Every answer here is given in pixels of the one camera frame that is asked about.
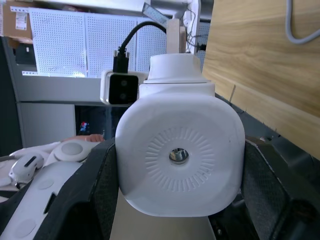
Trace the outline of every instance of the wooden panel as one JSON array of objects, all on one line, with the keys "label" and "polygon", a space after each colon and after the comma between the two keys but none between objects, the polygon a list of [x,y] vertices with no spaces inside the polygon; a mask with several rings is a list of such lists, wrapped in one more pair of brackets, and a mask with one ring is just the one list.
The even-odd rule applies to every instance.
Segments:
[{"label": "wooden panel", "polygon": [[[319,0],[294,0],[297,37],[320,28]],[[320,37],[295,45],[285,0],[216,0],[203,75],[216,92],[320,159]]]}]

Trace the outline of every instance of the white pegboard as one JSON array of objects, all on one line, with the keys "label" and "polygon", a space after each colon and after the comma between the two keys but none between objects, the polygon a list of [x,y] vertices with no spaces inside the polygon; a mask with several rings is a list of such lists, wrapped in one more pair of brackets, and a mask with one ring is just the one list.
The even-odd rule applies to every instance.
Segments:
[{"label": "white pegboard", "polygon": [[[137,23],[152,21],[147,17],[139,17]],[[144,26],[137,32],[136,60],[137,72],[149,72],[150,57],[166,53],[166,34],[155,26]]]},{"label": "white pegboard", "polygon": [[86,77],[85,14],[29,8],[39,75]]},{"label": "white pegboard", "polygon": [[[201,44],[207,44],[208,41],[208,34],[210,30],[210,23],[207,22],[200,22],[199,23],[199,29],[198,29],[198,37],[197,37],[197,43]],[[198,51],[195,54],[201,62],[201,70],[204,67],[204,62],[205,62],[205,56],[206,56],[206,51]]]},{"label": "white pegboard", "polygon": [[[103,70],[113,68],[114,50],[117,50],[131,30],[137,18],[106,14],[85,14],[87,67],[89,78],[100,78]],[[127,45],[129,71],[136,66],[136,36]]]}]

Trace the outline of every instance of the black foam padding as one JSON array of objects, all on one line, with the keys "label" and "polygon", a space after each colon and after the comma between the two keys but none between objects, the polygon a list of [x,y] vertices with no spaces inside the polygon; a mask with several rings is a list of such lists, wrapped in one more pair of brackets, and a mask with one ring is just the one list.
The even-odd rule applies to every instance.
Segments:
[{"label": "black foam padding", "polygon": [[94,147],[49,208],[34,240],[107,240],[118,199],[114,140]]},{"label": "black foam padding", "polygon": [[320,219],[320,196],[272,145],[246,141],[241,192],[260,240],[291,239],[292,234],[305,239],[293,232],[300,223],[312,232],[308,239],[319,239],[320,226],[314,226]]}]

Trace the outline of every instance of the gray cable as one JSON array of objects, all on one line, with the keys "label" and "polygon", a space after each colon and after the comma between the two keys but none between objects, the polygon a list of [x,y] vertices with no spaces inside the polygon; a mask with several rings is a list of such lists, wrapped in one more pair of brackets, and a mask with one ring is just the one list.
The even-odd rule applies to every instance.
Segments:
[{"label": "gray cable", "polygon": [[305,44],[320,36],[320,29],[304,38],[295,38],[291,32],[291,15],[292,15],[293,0],[286,0],[286,15],[285,15],[285,34],[290,42],[294,44]]}]

